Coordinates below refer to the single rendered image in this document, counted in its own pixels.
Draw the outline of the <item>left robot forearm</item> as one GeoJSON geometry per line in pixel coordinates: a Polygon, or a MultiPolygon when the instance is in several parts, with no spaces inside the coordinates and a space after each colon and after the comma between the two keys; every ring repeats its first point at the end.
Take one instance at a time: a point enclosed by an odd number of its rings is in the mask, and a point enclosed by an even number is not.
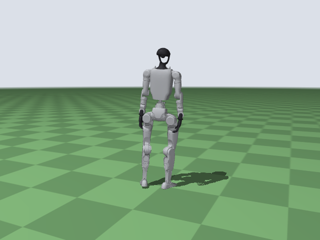
{"type": "Polygon", "coordinates": [[[143,114],[146,112],[146,105],[147,105],[147,100],[148,98],[146,96],[143,96],[143,89],[141,91],[141,97],[140,97],[140,109],[139,109],[139,112],[140,110],[143,110],[143,114]]]}

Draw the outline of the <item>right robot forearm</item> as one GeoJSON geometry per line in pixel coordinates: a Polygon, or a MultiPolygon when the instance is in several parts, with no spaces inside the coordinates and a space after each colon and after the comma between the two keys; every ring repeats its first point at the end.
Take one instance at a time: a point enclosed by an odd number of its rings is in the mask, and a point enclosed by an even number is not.
{"type": "Polygon", "coordinates": [[[184,117],[184,108],[183,108],[183,93],[181,92],[180,93],[180,99],[179,100],[176,100],[176,109],[177,109],[177,116],[179,117],[179,114],[182,113],[182,117],[184,117]]]}

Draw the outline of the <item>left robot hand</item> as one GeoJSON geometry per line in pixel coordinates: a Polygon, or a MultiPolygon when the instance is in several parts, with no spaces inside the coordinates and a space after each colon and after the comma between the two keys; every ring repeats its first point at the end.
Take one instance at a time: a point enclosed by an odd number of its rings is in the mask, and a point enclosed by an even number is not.
{"type": "Polygon", "coordinates": [[[139,112],[139,127],[141,129],[143,129],[143,115],[144,115],[144,111],[141,109],[140,112],[139,112]]]}

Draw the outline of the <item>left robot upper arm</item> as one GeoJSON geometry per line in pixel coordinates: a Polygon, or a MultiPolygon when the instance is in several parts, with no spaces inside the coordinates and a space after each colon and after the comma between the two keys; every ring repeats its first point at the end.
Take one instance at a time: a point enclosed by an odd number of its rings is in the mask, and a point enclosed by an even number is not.
{"type": "Polygon", "coordinates": [[[143,96],[149,96],[150,90],[148,90],[149,85],[150,85],[150,72],[151,69],[147,69],[143,72],[143,91],[142,95],[143,96]]]}

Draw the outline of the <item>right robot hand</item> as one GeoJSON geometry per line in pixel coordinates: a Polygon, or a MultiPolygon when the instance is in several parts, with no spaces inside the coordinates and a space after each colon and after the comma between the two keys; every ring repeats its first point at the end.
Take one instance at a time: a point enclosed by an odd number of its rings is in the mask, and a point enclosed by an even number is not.
{"type": "Polygon", "coordinates": [[[174,130],[173,133],[176,133],[179,130],[179,128],[182,124],[183,114],[180,113],[177,119],[178,119],[178,123],[177,123],[177,126],[175,127],[176,130],[174,130]]]}

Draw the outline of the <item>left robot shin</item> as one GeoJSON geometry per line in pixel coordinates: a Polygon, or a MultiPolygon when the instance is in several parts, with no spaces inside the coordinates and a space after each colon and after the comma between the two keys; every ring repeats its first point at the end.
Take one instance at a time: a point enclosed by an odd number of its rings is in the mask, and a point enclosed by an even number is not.
{"type": "Polygon", "coordinates": [[[141,159],[141,165],[142,165],[142,180],[147,180],[147,170],[149,167],[150,162],[150,154],[145,154],[145,145],[142,146],[142,159],[141,159]]]}

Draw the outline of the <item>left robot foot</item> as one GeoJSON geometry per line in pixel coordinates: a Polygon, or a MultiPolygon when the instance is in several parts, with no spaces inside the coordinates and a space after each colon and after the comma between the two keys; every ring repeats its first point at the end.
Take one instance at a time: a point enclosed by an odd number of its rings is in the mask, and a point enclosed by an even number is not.
{"type": "Polygon", "coordinates": [[[148,186],[148,182],[147,182],[147,180],[145,180],[145,178],[140,181],[140,184],[141,184],[142,187],[147,187],[148,186]]]}

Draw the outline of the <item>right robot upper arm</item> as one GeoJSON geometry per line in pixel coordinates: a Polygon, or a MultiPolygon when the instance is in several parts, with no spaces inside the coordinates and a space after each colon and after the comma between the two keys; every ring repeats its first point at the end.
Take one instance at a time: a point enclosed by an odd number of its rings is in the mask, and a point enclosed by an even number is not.
{"type": "Polygon", "coordinates": [[[181,88],[182,88],[182,83],[181,83],[182,75],[178,71],[171,70],[171,76],[174,79],[174,89],[175,89],[174,98],[180,99],[181,88]]]}

